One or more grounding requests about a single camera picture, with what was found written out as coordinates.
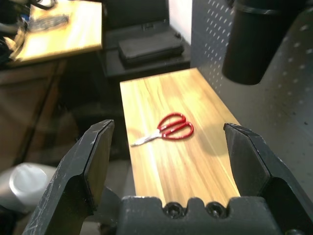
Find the wooden desk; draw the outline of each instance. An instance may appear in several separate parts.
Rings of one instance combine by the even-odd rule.
[[[121,83],[129,143],[151,133],[170,112],[195,127],[185,141],[157,139],[131,147],[136,194],[187,205],[190,197],[227,205],[239,192],[231,174],[223,125],[238,123],[197,69]]]
[[[11,66],[42,62],[102,48],[102,5],[100,2],[58,0],[48,11],[32,6],[31,16],[69,16],[69,24],[37,33],[27,33],[22,51]]]

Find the white wall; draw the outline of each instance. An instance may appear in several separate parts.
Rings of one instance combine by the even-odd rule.
[[[191,44],[192,0],[169,0],[170,24]]]

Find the screw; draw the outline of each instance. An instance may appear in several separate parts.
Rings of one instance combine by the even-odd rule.
[[[177,202],[168,203],[163,211],[171,219],[178,219],[185,215],[184,208]]]
[[[224,219],[227,217],[226,209],[218,202],[210,202],[205,207],[210,216]]]

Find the black case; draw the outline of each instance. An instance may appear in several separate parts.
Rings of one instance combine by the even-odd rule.
[[[181,55],[184,51],[181,38],[172,33],[159,33],[150,37],[127,39],[118,44],[119,56],[126,65]]]

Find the perforated metal panel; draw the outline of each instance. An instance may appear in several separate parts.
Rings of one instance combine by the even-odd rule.
[[[255,86],[222,75],[234,14],[224,0],[193,1],[192,66],[242,126],[263,136],[313,200],[313,8],[296,19]]]

